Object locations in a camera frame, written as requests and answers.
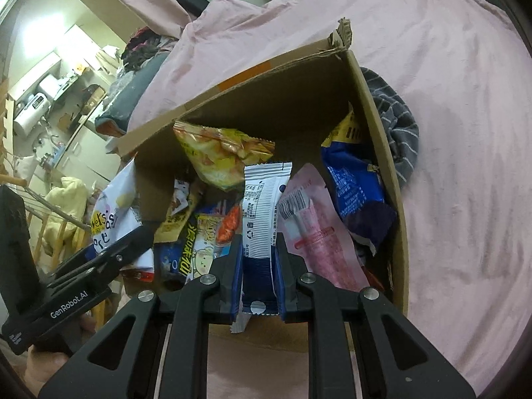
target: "orange tape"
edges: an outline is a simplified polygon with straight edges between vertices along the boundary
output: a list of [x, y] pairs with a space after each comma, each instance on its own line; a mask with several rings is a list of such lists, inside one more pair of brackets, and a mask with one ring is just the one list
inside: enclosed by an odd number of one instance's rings
[[218, 84], [218, 88], [220, 91], [227, 90], [228, 88], [231, 88], [232, 86], [236, 84], [240, 84], [240, 82], [247, 81], [248, 79], [260, 75], [261, 73], [264, 73], [265, 71], [268, 71], [271, 69], [271, 63], [269, 61], [264, 63], [259, 63], [256, 66], [253, 66], [247, 70], [244, 70], [240, 72], [239, 74], [226, 79], [225, 81], [222, 81]]

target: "snack bag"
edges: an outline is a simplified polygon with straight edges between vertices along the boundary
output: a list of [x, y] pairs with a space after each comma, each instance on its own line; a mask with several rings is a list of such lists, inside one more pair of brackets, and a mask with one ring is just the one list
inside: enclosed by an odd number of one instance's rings
[[[107, 249], [117, 240], [142, 225], [135, 204], [135, 162], [129, 162], [102, 191], [94, 205], [90, 220], [92, 243], [96, 253]], [[153, 279], [153, 252], [148, 250], [123, 270], [136, 269]]]
[[185, 284], [207, 274], [215, 258], [229, 253], [232, 236], [227, 239], [226, 231], [223, 244], [217, 243], [224, 221], [223, 216], [192, 214], [177, 241], [154, 245], [155, 255], [161, 260], [161, 278]]
[[174, 133], [205, 183], [230, 190], [244, 182], [244, 167], [270, 159], [275, 144], [236, 129], [215, 129], [176, 121]]
[[304, 165], [290, 179], [277, 211], [288, 252], [300, 255], [309, 271], [339, 288], [359, 291], [369, 286], [349, 232], [312, 164]]
[[198, 234], [198, 221], [195, 214], [187, 218], [177, 241], [153, 245], [155, 259], [161, 263], [161, 279], [186, 282], [192, 271], [192, 253]]
[[384, 201], [377, 166], [364, 129], [351, 109], [321, 145], [321, 157], [336, 187], [336, 209], [353, 239], [373, 256], [397, 216]]
[[240, 217], [242, 216], [242, 208], [240, 203], [237, 203], [229, 211], [229, 213], [224, 217], [218, 233], [216, 235], [216, 245], [217, 246], [226, 246], [230, 245], [232, 238], [235, 236], [235, 232], [240, 226]]
[[188, 189], [188, 181], [176, 180], [174, 182], [170, 215], [175, 215], [188, 207]]
[[[181, 183], [176, 180], [174, 188], [179, 185], [181, 185]], [[172, 198], [172, 202], [168, 207], [167, 218], [155, 232], [155, 243], [177, 241], [182, 229], [200, 202], [204, 193], [204, 189], [205, 185], [203, 182], [199, 180], [194, 181], [190, 185], [190, 191], [187, 196], [187, 206], [184, 209], [179, 209], [176, 207], [177, 201], [175, 198]]]
[[253, 165], [244, 170], [242, 303], [246, 313], [278, 313], [271, 255], [277, 240], [277, 202], [286, 188], [291, 171], [291, 163]]

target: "cabinet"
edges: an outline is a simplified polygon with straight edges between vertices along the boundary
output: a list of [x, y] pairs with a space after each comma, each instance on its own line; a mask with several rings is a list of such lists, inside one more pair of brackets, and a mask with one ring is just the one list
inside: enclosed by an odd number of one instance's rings
[[58, 171], [76, 177], [90, 188], [94, 183], [103, 189], [114, 178], [120, 166], [120, 157], [105, 154], [105, 141], [82, 126], [68, 145], [57, 165]]

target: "yellow cloth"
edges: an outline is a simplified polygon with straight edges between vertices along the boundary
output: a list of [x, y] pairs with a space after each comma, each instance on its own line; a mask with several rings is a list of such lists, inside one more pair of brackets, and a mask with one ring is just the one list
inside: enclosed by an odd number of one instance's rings
[[[61, 179], [61, 186], [54, 187], [44, 199], [60, 208], [66, 214], [80, 221], [83, 220], [87, 205], [87, 188], [81, 180], [74, 177], [63, 177]], [[58, 217], [55, 214], [50, 216], [43, 234], [43, 240], [49, 247], [54, 247], [62, 222], [62, 217]], [[63, 240], [74, 235], [75, 230], [76, 226], [68, 222]]]

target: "pink snack package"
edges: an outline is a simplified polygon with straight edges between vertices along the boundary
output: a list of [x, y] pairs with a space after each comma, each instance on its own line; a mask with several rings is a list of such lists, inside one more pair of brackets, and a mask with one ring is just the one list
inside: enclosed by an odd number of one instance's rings
[[339, 288], [360, 291], [369, 286], [349, 232], [314, 165], [305, 164], [288, 181], [277, 213], [288, 252], [302, 256], [309, 271]]

